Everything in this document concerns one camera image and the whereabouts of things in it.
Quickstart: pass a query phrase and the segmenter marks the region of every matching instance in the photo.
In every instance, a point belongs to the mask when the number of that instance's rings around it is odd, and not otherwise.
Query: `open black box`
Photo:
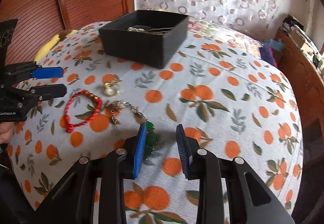
[[[133,26],[173,28],[166,35],[127,31]],[[187,37],[188,16],[137,10],[99,29],[106,54],[162,69]]]

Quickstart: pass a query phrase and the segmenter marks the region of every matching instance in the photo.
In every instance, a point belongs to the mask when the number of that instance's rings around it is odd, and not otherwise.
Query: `red bracelet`
[[[97,102],[97,106],[96,106],[95,110],[93,111],[92,115],[87,120],[85,120],[84,122],[79,123],[79,124],[70,124],[69,123],[69,116],[67,114],[67,111],[69,110],[69,107],[70,107],[72,101],[74,100],[74,98],[81,95],[81,94],[84,94],[85,96],[87,96],[91,100]],[[65,107],[65,110],[64,110],[64,119],[65,119],[65,123],[66,123],[66,132],[67,133],[72,133],[74,127],[79,127],[79,126],[85,125],[88,122],[90,122],[97,115],[97,113],[99,112],[101,105],[102,105],[102,99],[100,97],[92,94],[91,92],[89,92],[87,90],[81,90],[81,91],[77,92],[75,95],[73,95],[72,98],[70,98],[70,100],[66,104],[66,107]]]

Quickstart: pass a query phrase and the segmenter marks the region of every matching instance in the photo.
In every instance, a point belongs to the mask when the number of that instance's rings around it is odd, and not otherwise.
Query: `gold ring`
[[[120,89],[113,89],[112,87],[114,87],[114,86],[119,87],[119,85],[117,83],[106,82],[104,84],[104,87],[105,87],[105,95],[106,96],[108,96],[108,97],[115,97],[120,92]]]

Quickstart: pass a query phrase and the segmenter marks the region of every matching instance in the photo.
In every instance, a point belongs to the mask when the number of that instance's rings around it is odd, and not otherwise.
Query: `yellow cloth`
[[[72,34],[74,34],[76,32],[78,32],[78,31],[77,30],[72,30],[71,33],[67,34],[65,37],[69,37],[69,36],[71,36]]]
[[[69,34],[67,34],[65,37],[69,37],[75,32],[78,32],[77,30],[72,30]],[[55,35],[52,37],[50,41],[48,41],[45,45],[43,45],[40,50],[37,52],[34,61],[37,63],[40,62],[40,60],[45,57],[45,55],[50,52],[50,50],[57,44],[57,42],[60,41],[60,36],[59,34]]]

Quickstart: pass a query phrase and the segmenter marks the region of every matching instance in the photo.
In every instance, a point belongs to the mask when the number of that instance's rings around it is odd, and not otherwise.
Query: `bedsheet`
[[[303,145],[298,106],[287,78],[236,44],[191,29],[163,70],[111,57],[98,36],[104,24],[85,26],[41,61],[44,67],[61,66],[62,78],[28,80],[18,86],[27,90],[63,83],[68,91],[64,98],[39,102],[27,121],[17,124],[7,149],[31,205],[36,209],[79,157],[103,157],[137,133],[138,120],[128,111],[117,117],[118,133],[105,109],[89,124],[67,133],[64,107],[73,94],[86,89],[104,102],[132,103],[154,123],[159,135],[139,178],[124,181],[127,223],[161,224],[166,219],[195,223],[199,184],[182,174],[175,140],[178,124],[216,156],[243,157],[291,214],[301,180]],[[119,84],[120,94],[106,97],[105,82]],[[92,111],[89,99],[77,97],[69,110],[71,122],[83,121]],[[224,181],[223,189],[228,223]],[[96,209],[99,196],[98,185]]]

